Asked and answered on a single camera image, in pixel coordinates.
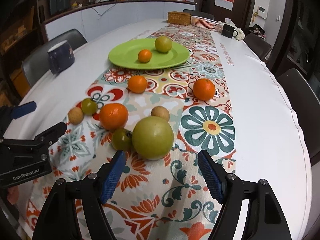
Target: wooden cabinet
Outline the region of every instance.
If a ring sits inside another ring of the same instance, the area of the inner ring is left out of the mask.
[[[77,29],[87,41],[111,32],[124,25],[147,19],[167,19],[168,12],[194,10],[195,5],[177,2],[124,2],[83,9],[70,13],[45,25],[48,40]]]

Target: tangerine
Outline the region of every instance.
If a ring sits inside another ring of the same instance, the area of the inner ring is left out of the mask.
[[[148,82],[144,76],[132,76],[128,80],[128,88],[133,93],[143,93],[148,86]]]
[[[119,103],[104,105],[99,113],[101,125],[106,130],[123,128],[129,117],[128,109]]]
[[[138,60],[142,63],[147,63],[150,61],[152,57],[152,53],[148,49],[143,49],[142,51],[139,52],[138,54]]]
[[[196,96],[196,98],[207,101],[214,97],[216,93],[216,88],[212,81],[207,78],[202,78],[197,80],[193,84],[193,94]]]

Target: black chair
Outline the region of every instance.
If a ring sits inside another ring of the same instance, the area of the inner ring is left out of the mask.
[[[36,49],[22,62],[23,73],[28,80],[30,87],[33,87],[36,82],[50,69],[48,50],[55,44],[65,40],[68,40],[73,50],[87,43],[86,39],[78,30],[72,29],[60,34]]]
[[[243,41],[261,60],[263,60],[272,49],[269,43],[253,33],[249,33]]]
[[[279,76],[277,81],[287,94],[292,109],[297,113],[313,166],[320,160],[320,101],[295,68]]]
[[[210,13],[204,13],[204,12],[188,10],[188,9],[184,9],[182,12],[187,12],[193,16],[198,16],[198,17],[209,19],[209,20],[214,20],[214,16]]]

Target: door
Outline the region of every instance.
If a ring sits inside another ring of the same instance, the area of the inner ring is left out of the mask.
[[[230,18],[237,27],[244,28],[248,5],[249,0],[234,0],[232,10],[229,10],[215,5],[215,0],[208,0],[206,12],[214,15],[215,21],[225,22],[225,18]]]

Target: black mug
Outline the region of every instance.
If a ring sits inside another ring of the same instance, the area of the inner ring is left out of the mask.
[[[67,40],[59,42],[48,50],[50,70],[53,74],[59,73],[75,62],[75,55]]]
[[[228,38],[236,37],[238,36],[238,32],[235,30],[235,28],[231,25],[224,24],[222,28],[222,35],[226,36]]]

